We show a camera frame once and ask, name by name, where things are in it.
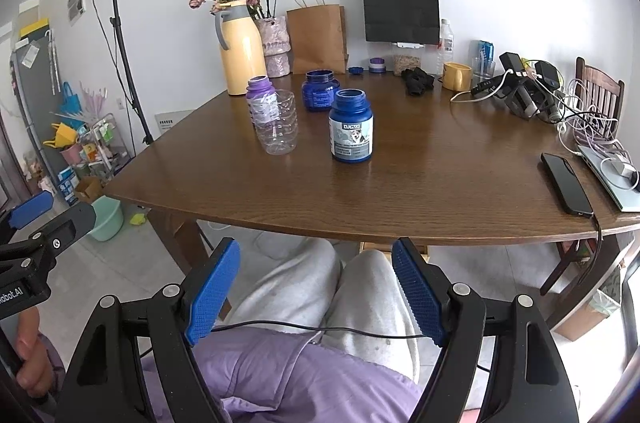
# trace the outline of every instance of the wooden table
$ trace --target wooden table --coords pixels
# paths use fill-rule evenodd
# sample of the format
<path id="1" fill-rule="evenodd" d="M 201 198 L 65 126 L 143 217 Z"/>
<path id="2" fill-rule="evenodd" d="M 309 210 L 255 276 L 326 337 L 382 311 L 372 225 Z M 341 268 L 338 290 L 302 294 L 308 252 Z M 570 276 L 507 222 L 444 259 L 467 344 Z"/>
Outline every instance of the wooden table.
<path id="1" fill-rule="evenodd" d="M 293 152 L 264 152 L 244 97 L 223 93 L 145 149 L 106 193 L 192 219 L 348 241 L 409 236 L 419 244 L 473 246 L 593 236 L 591 221 L 562 212 L 543 174 L 540 154 L 551 152 L 572 162 L 606 235 L 640 227 L 640 214 L 617 209 L 586 164 L 562 148 L 553 126 L 515 117 L 492 100 L 450 104 L 452 92 L 437 82 L 433 92 L 412 98 L 389 73 L 339 76 L 343 87 L 367 93 L 374 149 L 364 163 L 334 161 L 327 113 L 305 110 L 303 79 L 274 80 L 296 93 Z M 614 267 L 615 252 L 601 252 L 609 255 L 604 271 Z M 600 279 L 583 280 L 581 289 Z"/>

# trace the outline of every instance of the gray pants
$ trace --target gray pants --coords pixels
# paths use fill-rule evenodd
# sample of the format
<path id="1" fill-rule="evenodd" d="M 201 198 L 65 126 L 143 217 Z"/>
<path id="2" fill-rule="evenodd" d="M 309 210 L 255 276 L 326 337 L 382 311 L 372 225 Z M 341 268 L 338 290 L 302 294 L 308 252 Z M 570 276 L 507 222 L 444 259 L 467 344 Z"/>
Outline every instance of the gray pants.
<path id="1" fill-rule="evenodd" d="M 412 315 L 385 256 L 379 251 L 365 251 L 343 268 L 338 254 L 325 239 L 303 239 L 286 259 L 252 286 L 224 323 L 257 319 L 314 327 L 352 327 L 382 335 L 415 334 Z M 304 332 L 286 326 L 265 327 Z M 320 343 L 384 365 L 418 382 L 416 340 L 376 339 L 330 331 L 322 335 Z"/>

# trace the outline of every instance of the human hand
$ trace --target human hand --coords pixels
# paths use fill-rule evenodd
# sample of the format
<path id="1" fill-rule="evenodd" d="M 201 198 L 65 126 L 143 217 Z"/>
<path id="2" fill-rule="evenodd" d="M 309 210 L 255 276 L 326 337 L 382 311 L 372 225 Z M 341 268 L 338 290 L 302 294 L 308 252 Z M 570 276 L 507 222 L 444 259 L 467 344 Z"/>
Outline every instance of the human hand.
<path id="1" fill-rule="evenodd" d="M 38 337 L 40 313 L 32 307 L 20 313 L 15 350 L 24 363 L 18 372 L 18 384 L 31 396 L 44 396 L 53 386 L 53 366 L 47 348 Z"/>

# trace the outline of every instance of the blue jar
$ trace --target blue jar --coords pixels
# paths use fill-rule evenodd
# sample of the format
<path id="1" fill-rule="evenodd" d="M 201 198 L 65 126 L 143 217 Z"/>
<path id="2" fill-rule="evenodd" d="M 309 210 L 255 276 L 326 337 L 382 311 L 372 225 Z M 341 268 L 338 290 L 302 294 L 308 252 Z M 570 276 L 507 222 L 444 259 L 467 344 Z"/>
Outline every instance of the blue jar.
<path id="1" fill-rule="evenodd" d="M 373 151 L 373 112 L 363 90 L 344 88 L 335 93 L 329 113 L 331 154 L 344 163 L 359 163 Z"/>
<path id="2" fill-rule="evenodd" d="M 310 70 L 302 84 L 302 101 L 307 110 L 329 110 L 338 89 L 340 82 L 334 79 L 332 70 Z"/>

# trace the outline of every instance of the black glove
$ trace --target black glove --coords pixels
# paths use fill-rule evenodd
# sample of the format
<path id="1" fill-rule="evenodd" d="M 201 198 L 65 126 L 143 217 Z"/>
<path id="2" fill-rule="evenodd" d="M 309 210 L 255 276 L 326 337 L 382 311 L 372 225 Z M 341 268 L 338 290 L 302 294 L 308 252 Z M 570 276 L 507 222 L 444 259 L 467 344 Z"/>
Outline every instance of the black glove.
<path id="1" fill-rule="evenodd" d="M 420 67 L 405 69 L 401 78 L 406 85 L 406 91 L 410 96 L 422 96 L 429 89 L 433 90 L 433 76 L 424 72 Z"/>

